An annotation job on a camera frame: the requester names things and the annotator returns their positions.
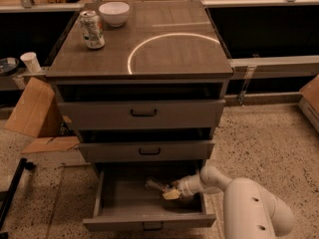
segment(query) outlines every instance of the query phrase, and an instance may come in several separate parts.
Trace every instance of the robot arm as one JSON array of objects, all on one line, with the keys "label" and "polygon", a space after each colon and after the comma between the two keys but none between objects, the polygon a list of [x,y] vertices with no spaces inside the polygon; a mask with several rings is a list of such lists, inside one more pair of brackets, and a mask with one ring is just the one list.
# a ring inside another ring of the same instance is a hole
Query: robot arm
[{"label": "robot arm", "polygon": [[273,239],[288,234],[294,215],[288,205],[257,182],[231,179],[206,164],[200,174],[187,176],[163,193],[167,200],[190,197],[198,192],[224,192],[223,212],[226,239]]}]

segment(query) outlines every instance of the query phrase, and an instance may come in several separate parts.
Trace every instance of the drawer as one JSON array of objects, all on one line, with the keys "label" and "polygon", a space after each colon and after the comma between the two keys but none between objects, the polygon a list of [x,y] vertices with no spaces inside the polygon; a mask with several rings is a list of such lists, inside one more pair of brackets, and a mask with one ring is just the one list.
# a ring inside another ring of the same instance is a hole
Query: drawer
[{"label": "drawer", "polygon": [[168,201],[145,187],[149,177],[170,183],[196,171],[193,161],[106,164],[100,173],[93,218],[83,223],[92,232],[210,227],[215,215],[206,208],[202,194]]},{"label": "drawer", "polygon": [[71,129],[215,127],[220,101],[59,103]]},{"label": "drawer", "polygon": [[81,143],[79,150],[87,162],[159,161],[209,159],[212,140],[121,143]]}]

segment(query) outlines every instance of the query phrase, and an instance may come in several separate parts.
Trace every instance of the speckled floor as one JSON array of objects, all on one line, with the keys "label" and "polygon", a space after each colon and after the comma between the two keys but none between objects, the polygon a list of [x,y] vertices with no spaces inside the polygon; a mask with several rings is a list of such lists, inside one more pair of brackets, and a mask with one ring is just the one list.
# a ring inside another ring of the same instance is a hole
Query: speckled floor
[{"label": "speckled floor", "polygon": [[[4,130],[0,120],[0,191],[6,190],[31,137]],[[319,133],[296,104],[227,107],[211,157],[222,172],[256,180],[292,208],[296,224],[283,238],[319,238]],[[222,193],[210,195],[217,221],[184,231],[90,233],[98,179],[89,165],[63,167],[55,153],[28,154],[37,167],[24,171],[2,231],[10,239],[223,237]]]}]

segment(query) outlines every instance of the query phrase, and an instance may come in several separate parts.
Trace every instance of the cup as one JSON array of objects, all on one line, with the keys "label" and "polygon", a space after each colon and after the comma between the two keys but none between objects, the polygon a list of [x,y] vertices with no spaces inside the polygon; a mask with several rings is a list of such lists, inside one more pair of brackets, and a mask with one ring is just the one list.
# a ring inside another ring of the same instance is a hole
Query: cup
[{"label": "cup", "polygon": [[20,59],[23,61],[23,63],[27,66],[27,69],[31,73],[39,73],[41,72],[41,67],[39,65],[39,61],[37,59],[37,54],[34,52],[27,52],[23,54]]}]

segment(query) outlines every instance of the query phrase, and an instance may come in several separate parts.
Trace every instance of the drawer cabinet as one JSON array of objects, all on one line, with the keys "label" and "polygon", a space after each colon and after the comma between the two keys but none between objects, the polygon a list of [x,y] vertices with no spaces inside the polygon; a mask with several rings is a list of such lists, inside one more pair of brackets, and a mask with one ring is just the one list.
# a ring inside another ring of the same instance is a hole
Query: drawer cabinet
[{"label": "drawer cabinet", "polygon": [[205,195],[167,201],[145,184],[193,175],[210,158],[233,71],[199,1],[130,6],[100,50],[76,38],[76,23],[47,74],[100,177],[83,223],[90,231],[209,227]]}]

